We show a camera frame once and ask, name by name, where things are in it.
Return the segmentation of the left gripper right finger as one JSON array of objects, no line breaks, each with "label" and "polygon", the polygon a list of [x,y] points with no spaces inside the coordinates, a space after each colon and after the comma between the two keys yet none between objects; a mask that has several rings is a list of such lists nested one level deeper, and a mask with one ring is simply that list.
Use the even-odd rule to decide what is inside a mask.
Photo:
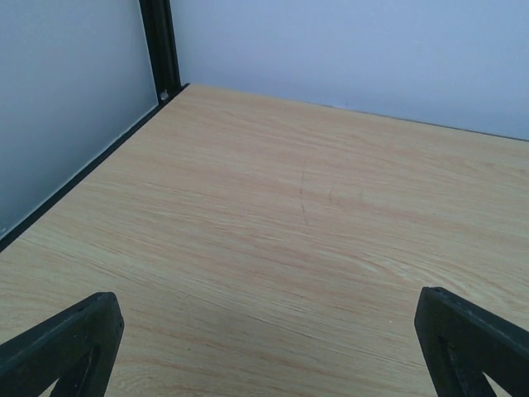
[{"label": "left gripper right finger", "polygon": [[414,318],[439,396],[528,395],[528,331],[441,287],[424,287]]}]

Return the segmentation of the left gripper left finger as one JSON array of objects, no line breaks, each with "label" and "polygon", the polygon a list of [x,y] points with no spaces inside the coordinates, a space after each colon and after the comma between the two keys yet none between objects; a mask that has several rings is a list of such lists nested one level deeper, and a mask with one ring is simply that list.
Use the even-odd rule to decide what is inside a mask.
[{"label": "left gripper left finger", "polygon": [[123,331],[116,295],[92,294],[1,345],[1,395],[105,395]]}]

